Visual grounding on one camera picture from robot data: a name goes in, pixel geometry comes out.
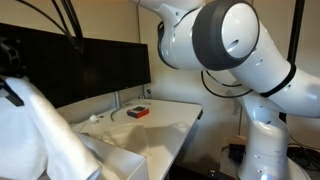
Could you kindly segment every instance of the monitor screen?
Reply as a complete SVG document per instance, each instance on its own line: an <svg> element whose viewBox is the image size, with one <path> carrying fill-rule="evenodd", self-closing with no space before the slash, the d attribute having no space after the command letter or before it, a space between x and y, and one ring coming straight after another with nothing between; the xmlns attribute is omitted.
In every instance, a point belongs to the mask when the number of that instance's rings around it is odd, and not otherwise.
<svg viewBox="0 0 320 180"><path fill-rule="evenodd" d="M56 108L151 82L146 44L84 38L80 54L64 35L1 23L0 37L18 42L30 82Z"/></svg>

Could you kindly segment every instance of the white table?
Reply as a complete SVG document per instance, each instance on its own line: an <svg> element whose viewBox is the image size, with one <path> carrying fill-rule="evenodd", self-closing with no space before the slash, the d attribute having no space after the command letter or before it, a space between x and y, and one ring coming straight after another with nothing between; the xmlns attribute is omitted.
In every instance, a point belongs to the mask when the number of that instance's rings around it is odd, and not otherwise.
<svg viewBox="0 0 320 180"><path fill-rule="evenodd" d="M135 119L126 114L128 109L136 106L149 108L150 113ZM164 179L175 157L183 145L191 127L202 112L202 106L159 100L138 100L134 105L126 106L110 115L114 110L99 114L99 123L91 124L89 120L74 125L74 131L80 133L99 134L107 127L119 122L135 122L142 124L149 143L147 158L150 180Z"/></svg>

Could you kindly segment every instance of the white wall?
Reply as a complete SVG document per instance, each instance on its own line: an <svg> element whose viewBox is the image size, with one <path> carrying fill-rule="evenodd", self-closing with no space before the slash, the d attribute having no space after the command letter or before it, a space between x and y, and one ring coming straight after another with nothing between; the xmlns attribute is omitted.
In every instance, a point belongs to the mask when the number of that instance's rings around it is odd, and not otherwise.
<svg viewBox="0 0 320 180"><path fill-rule="evenodd" d="M260 20L268 29L279 51L286 58L290 40L294 0L254 0ZM320 77L319 11L320 1L306 1L301 42L297 65ZM204 114L179 153L176 164L185 168L207 173L208 169L219 169L221 141L224 135L238 133L240 111L233 100L210 95L202 86L200 72L173 70L165 66L157 55L156 27L161 19L155 14L139 8L141 41L149 45L152 72L152 97L198 103ZM227 72L215 72L221 80L232 82ZM219 85L210 85L215 91L225 93ZM241 134L246 132L246 117L241 117ZM320 134L319 119L288 116L288 126L292 135L302 143L319 147L316 137Z"/></svg>
<svg viewBox="0 0 320 180"><path fill-rule="evenodd" d="M38 7L61 24L50 0L27 0L27 2ZM133 3L126 0L72 0L72 2L84 37L136 43L140 41L137 7ZM64 12L60 1L57 3ZM12 0L1 0L0 22L61 33L42 15ZM120 96L124 102L137 98L142 93L142 87L136 87L121 91ZM88 118L91 113L105 111L113 103L113 94L107 94L60 108L59 112L72 123Z"/></svg>

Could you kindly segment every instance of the small red object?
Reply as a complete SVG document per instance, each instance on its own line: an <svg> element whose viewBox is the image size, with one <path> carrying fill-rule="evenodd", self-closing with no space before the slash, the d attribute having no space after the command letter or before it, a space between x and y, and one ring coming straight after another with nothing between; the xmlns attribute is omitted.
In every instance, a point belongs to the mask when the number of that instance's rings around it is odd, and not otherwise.
<svg viewBox="0 0 320 180"><path fill-rule="evenodd" d="M149 108L137 106L133 109L128 110L127 114L128 114L128 116L131 116L134 118L140 118L142 116L149 114Z"/></svg>

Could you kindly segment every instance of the white cloth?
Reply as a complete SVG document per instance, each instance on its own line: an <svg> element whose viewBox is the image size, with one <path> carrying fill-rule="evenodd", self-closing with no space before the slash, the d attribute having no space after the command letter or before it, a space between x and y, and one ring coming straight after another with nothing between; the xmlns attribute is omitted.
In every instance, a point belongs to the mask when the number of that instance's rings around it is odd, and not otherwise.
<svg viewBox="0 0 320 180"><path fill-rule="evenodd" d="M0 177L95 179L101 165L72 132L69 124L32 84L3 78L24 101L15 107L0 98Z"/></svg>

